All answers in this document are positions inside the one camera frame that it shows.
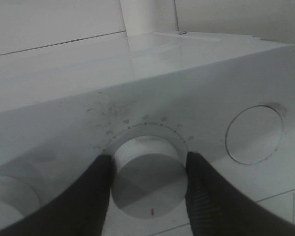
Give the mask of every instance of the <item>white appliance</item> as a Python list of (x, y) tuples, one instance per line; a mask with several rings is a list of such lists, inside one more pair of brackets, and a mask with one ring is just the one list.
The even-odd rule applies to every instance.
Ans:
[[(122, 144), (135, 147), (141, 136), (182, 166), (188, 151), (201, 153), (249, 198), (295, 223), (295, 46), (155, 32), (0, 57), (0, 176), (26, 183), (40, 206), (96, 156), (122, 156)], [(191, 235), (185, 190), (182, 175), (128, 210), (112, 195), (103, 235)], [(160, 215), (153, 206), (145, 213), (164, 194), (175, 201)]]

